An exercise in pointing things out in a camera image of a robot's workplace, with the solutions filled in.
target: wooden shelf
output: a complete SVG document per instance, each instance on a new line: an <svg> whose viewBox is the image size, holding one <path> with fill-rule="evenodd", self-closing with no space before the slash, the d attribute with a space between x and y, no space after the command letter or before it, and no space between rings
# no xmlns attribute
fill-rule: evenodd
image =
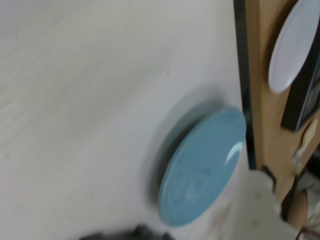
<svg viewBox="0 0 320 240"><path fill-rule="evenodd" d="M311 119L297 133L281 128L290 89L274 94L268 69L280 30L296 0L246 0L250 96L257 168L267 166L276 178L276 195L283 200L297 174L292 157ZM313 118L320 119L318 111ZM320 127L301 161L305 165L320 142Z"/></svg>

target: white tabletop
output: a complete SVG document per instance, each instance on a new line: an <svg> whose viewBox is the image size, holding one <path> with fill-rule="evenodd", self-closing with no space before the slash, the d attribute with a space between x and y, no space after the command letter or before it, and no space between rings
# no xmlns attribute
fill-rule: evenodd
<svg viewBox="0 0 320 240"><path fill-rule="evenodd" d="M242 107L232 0L58 0L0 33L1 239L139 223L207 236L248 168L245 151L218 201L186 227L163 225L149 191L185 113L207 101Z"/></svg>

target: white plate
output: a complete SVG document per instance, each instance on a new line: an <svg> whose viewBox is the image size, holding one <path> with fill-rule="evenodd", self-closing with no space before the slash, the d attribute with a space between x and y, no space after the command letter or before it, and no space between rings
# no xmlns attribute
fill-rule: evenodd
<svg viewBox="0 0 320 240"><path fill-rule="evenodd" d="M308 56L318 27L320 0L299 0L276 40L268 73L274 93L284 91L294 81Z"/></svg>

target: plate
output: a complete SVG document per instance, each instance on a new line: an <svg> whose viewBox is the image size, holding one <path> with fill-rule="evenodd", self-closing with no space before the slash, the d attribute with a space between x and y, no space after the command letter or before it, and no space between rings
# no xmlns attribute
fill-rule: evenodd
<svg viewBox="0 0 320 240"><path fill-rule="evenodd" d="M158 204L164 223L191 223L216 200L233 174L245 136L245 118L232 107L206 117L190 131L161 182Z"/></svg>
<svg viewBox="0 0 320 240"><path fill-rule="evenodd" d="M284 22L269 66L268 82L281 93L295 80L308 56L320 16L320 0L299 0Z"/></svg>

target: blue plate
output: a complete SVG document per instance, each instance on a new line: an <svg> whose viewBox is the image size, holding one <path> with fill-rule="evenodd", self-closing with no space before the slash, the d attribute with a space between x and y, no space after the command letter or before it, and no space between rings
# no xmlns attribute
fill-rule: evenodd
<svg viewBox="0 0 320 240"><path fill-rule="evenodd" d="M246 120L224 108L202 120L185 137L166 168L159 192L159 214L170 226L199 217L230 179L246 136Z"/></svg>

